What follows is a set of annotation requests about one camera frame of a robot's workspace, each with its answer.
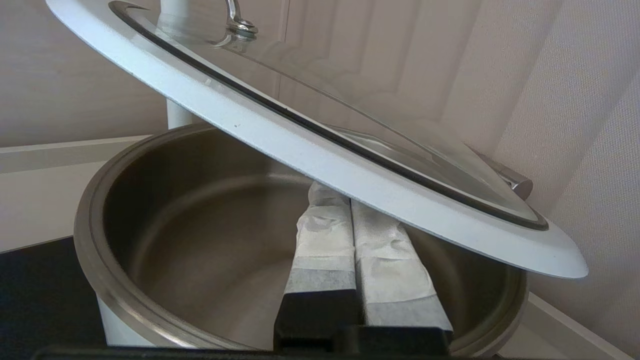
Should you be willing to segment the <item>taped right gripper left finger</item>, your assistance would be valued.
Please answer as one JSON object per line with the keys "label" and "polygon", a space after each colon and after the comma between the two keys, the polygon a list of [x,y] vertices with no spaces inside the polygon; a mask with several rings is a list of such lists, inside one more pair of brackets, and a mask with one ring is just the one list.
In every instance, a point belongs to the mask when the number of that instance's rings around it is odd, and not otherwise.
{"label": "taped right gripper left finger", "polygon": [[273,326],[275,351],[331,351],[361,325],[354,226],[347,196],[318,182],[299,217],[295,252]]}

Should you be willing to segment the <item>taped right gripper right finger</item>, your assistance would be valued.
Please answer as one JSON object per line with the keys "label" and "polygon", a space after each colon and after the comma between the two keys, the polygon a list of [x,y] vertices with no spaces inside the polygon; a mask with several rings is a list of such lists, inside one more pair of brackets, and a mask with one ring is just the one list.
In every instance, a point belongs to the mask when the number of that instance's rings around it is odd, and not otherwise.
{"label": "taped right gripper right finger", "polygon": [[404,225],[356,201],[350,210],[365,324],[451,332],[434,281]]}

